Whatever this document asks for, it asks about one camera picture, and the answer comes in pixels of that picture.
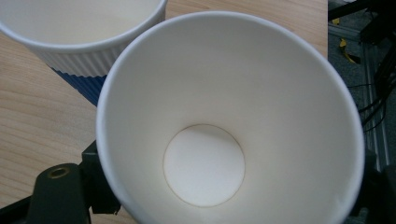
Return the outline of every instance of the cup rim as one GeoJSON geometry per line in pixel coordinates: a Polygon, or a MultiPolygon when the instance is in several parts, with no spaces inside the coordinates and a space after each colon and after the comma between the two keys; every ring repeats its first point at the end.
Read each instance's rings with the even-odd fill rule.
{"type": "MultiPolygon", "coordinates": [[[[337,74],[335,69],[327,62],[327,60],[312,45],[308,44],[301,37],[297,36],[295,33],[288,30],[287,28],[278,25],[277,23],[268,21],[264,18],[260,18],[254,15],[249,15],[246,13],[235,12],[235,11],[224,11],[224,10],[193,12],[193,13],[177,16],[175,18],[162,22],[161,25],[148,29],[145,33],[140,35],[132,44],[130,44],[125,49],[125,51],[120,55],[120,57],[116,60],[116,62],[110,69],[106,83],[102,89],[99,98],[99,102],[97,106],[98,108],[97,116],[96,116],[96,141],[98,145],[98,150],[100,152],[99,153],[100,161],[104,168],[104,172],[107,177],[108,183],[111,188],[116,189],[115,194],[120,199],[122,205],[125,206],[126,210],[131,215],[135,215],[134,218],[137,218],[137,220],[140,221],[149,220],[149,215],[146,214],[144,210],[140,210],[139,211],[140,213],[137,213],[132,208],[133,207],[132,203],[128,202],[130,196],[128,195],[127,190],[125,189],[124,186],[120,186],[119,184],[117,184],[119,178],[115,174],[115,164],[108,159],[111,156],[111,152],[110,152],[111,149],[108,147],[108,142],[106,140],[105,118],[108,116],[108,108],[106,106],[109,101],[109,97],[106,93],[110,91],[110,87],[113,85],[113,82],[116,80],[115,77],[118,71],[120,70],[120,66],[122,66],[125,63],[126,58],[128,58],[128,56],[132,52],[134,52],[134,49],[136,49],[145,38],[153,34],[156,34],[161,29],[164,29],[165,27],[170,26],[173,23],[199,18],[203,16],[236,17],[242,20],[255,21],[264,26],[268,26],[273,29],[276,29],[279,32],[283,33],[284,35],[288,35],[289,37],[291,37],[293,41],[295,41],[298,45],[300,45],[301,48],[312,54],[316,58],[317,63],[323,64],[323,66],[326,68],[328,73],[337,74]]],[[[337,208],[333,216],[329,218],[329,220],[334,221],[335,223],[342,221],[342,218],[345,218],[347,216],[349,209],[353,206],[353,203],[356,201],[358,197],[359,188],[361,187],[362,174],[363,174],[362,168],[364,164],[364,153],[363,153],[364,140],[363,140],[362,129],[360,128],[360,118],[358,116],[357,109],[352,107],[354,105],[353,99],[349,94],[347,87],[343,84],[342,79],[337,76],[333,76],[333,78],[336,79],[335,82],[339,84],[340,87],[339,90],[345,95],[346,101],[348,101],[348,105],[350,105],[349,108],[351,112],[350,119],[351,119],[351,123],[353,124],[353,129],[355,129],[356,131],[355,132],[356,148],[354,148],[353,150],[355,151],[357,156],[356,165],[353,168],[353,171],[351,171],[353,173],[353,176],[350,178],[350,185],[346,189],[347,197],[345,197],[343,202],[339,204],[339,207],[337,208]]]]}
{"type": "Polygon", "coordinates": [[[79,53],[86,51],[97,51],[99,49],[107,49],[111,46],[122,44],[123,42],[130,40],[131,37],[137,37],[138,35],[144,33],[151,24],[155,24],[154,22],[158,20],[158,16],[165,12],[167,1],[168,0],[160,0],[158,6],[150,13],[150,15],[144,21],[140,22],[136,27],[129,29],[122,34],[113,35],[110,38],[93,41],[90,43],[52,44],[42,41],[36,41],[14,32],[1,21],[0,32],[4,35],[7,35],[11,39],[23,44],[28,49],[39,49],[43,51],[57,53],[79,53]]]}

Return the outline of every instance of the white paper cup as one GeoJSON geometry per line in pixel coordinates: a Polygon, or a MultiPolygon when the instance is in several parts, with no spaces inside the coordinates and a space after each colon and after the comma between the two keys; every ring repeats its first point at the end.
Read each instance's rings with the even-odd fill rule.
{"type": "Polygon", "coordinates": [[[359,114],[290,31],[233,12],[162,22],[117,59],[96,139],[140,223],[341,223],[363,171],[359,114]]]}
{"type": "Polygon", "coordinates": [[[106,75],[167,0],[2,0],[0,30],[97,105],[106,75]]]}

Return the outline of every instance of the cup bottom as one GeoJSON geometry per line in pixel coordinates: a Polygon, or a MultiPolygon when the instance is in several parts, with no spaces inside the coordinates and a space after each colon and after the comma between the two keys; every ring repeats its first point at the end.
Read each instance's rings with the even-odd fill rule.
{"type": "Polygon", "coordinates": [[[182,201],[200,207],[230,200],[241,186],[245,159],[236,140],[212,125],[194,125],[178,133],[166,149],[163,170],[182,201]]]}

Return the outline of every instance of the cup with blue band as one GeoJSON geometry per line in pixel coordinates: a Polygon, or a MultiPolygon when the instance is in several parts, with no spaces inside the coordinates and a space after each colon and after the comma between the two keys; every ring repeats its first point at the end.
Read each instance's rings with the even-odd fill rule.
{"type": "Polygon", "coordinates": [[[97,105],[111,66],[167,0],[1,0],[0,31],[97,105]]]}

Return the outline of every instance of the wooden table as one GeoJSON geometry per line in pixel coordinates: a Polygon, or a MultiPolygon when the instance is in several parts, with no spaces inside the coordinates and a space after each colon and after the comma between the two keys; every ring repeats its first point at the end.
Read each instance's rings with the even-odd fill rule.
{"type": "MultiPolygon", "coordinates": [[[[231,10],[274,21],[327,56],[327,0],[169,0],[166,18],[231,10]]],[[[95,139],[96,108],[22,45],[0,35],[0,207],[32,194],[35,178],[95,139]]],[[[134,223],[93,215],[92,223],[134,223]]]]}

